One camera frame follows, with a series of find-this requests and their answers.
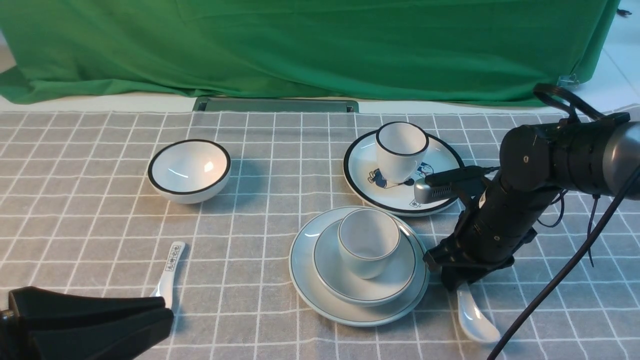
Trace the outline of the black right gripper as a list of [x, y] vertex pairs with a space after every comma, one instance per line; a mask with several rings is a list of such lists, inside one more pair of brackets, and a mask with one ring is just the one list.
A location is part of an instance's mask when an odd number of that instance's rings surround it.
[[478, 281], [493, 271], [511, 267], [515, 258], [510, 255], [505, 260], [491, 262], [473, 258], [461, 248], [455, 235], [448, 235], [435, 247], [423, 255], [423, 261], [430, 271], [439, 271], [442, 285], [454, 292], [469, 281]]

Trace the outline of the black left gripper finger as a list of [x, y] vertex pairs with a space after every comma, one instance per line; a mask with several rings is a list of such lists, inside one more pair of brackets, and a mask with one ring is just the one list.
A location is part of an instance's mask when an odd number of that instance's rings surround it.
[[170, 335], [161, 307], [112, 319], [55, 319], [25, 327], [21, 360], [134, 360]]
[[26, 321], [98, 321], [166, 309], [163, 297], [89, 297], [34, 286], [11, 290], [7, 303], [12, 312]]

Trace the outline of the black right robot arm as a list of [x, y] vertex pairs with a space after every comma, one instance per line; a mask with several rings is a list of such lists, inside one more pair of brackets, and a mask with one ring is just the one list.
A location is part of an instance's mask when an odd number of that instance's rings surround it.
[[637, 121], [626, 112], [591, 122], [521, 125], [503, 137], [499, 168], [466, 166], [416, 183], [446, 189], [464, 205], [451, 235], [423, 260], [450, 292], [514, 264], [534, 225], [562, 191], [615, 196], [639, 164]]

